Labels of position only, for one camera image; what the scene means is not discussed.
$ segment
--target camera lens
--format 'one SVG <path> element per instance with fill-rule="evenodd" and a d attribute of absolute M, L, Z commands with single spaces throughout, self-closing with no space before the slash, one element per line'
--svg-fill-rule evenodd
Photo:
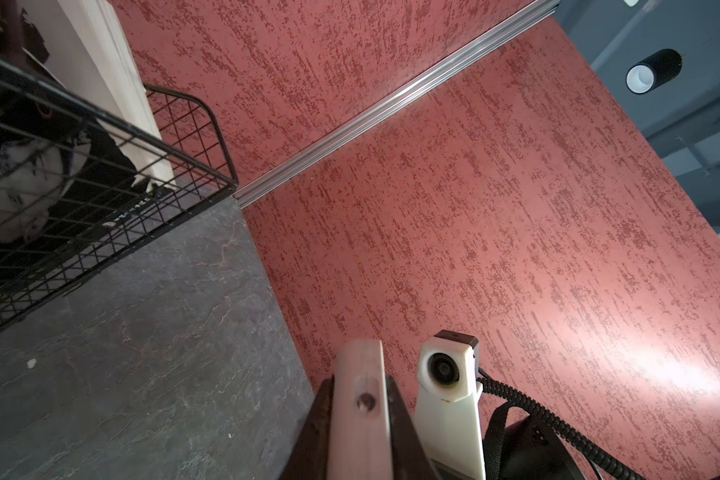
<path fill-rule="evenodd" d="M 435 353 L 429 357 L 429 373 L 441 385 L 453 385 L 458 382 L 458 366 L 444 353 Z"/>

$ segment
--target red textured wall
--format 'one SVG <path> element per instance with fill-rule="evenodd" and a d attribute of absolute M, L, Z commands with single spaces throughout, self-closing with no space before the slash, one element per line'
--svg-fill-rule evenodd
<path fill-rule="evenodd" d="M 111 0 L 145 82 L 220 120 L 241 186 L 530 0 Z"/>
<path fill-rule="evenodd" d="M 720 241 L 553 20 L 245 212 L 314 386 L 374 337 L 412 403 L 449 328 L 648 478 L 720 473 Z"/>

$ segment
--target camera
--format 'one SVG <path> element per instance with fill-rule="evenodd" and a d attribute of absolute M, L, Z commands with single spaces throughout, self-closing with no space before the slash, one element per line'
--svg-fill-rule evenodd
<path fill-rule="evenodd" d="M 477 390 L 478 339 L 441 330 L 424 342 L 418 358 L 418 382 L 446 402 L 458 402 Z"/>
<path fill-rule="evenodd" d="M 478 339 L 472 335 L 441 330 L 424 342 L 418 358 L 414 426 L 438 469 L 484 480 L 478 365 Z"/>

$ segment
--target black cable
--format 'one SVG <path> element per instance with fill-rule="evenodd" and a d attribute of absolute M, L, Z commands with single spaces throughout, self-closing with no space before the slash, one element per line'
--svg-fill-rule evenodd
<path fill-rule="evenodd" d="M 481 368 L 478 368 L 478 372 L 483 376 L 482 379 L 478 379 L 478 381 L 483 384 L 483 393 L 504 398 L 513 406 L 522 408 L 537 420 L 546 423 L 557 435 L 571 444 L 576 450 L 583 453 L 590 463 L 599 466 L 616 480 L 645 480 L 642 475 L 616 460 L 602 448 L 592 443 L 587 437 L 581 435 L 576 428 L 568 425 L 562 418 L 550 412 L 536 400 L 510 387 L 506 383 L 491 379 L 485 370 Z M 596 469 L 595 472 L 598 478 L 600 478 L 600 473 Z"/>
<path fill-rule="evenodd" d="M 597 477 L 597 480 L 603 480 L 603 475 L 600 474 L 600 470 L 597 469 L 595 462 L 589 460 L 588 458 L 586 460 L 590 463 L 592 469 L 595 470 L 595 476 Z"/>

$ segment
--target wire mesh basket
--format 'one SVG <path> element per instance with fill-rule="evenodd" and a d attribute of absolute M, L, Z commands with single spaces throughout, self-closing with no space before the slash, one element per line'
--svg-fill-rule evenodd
<path fill-rule="evenodd" d="M 0 58 L 0 331 L 237 188 L 208 106 L 145 89 L 162 140 Z"/>

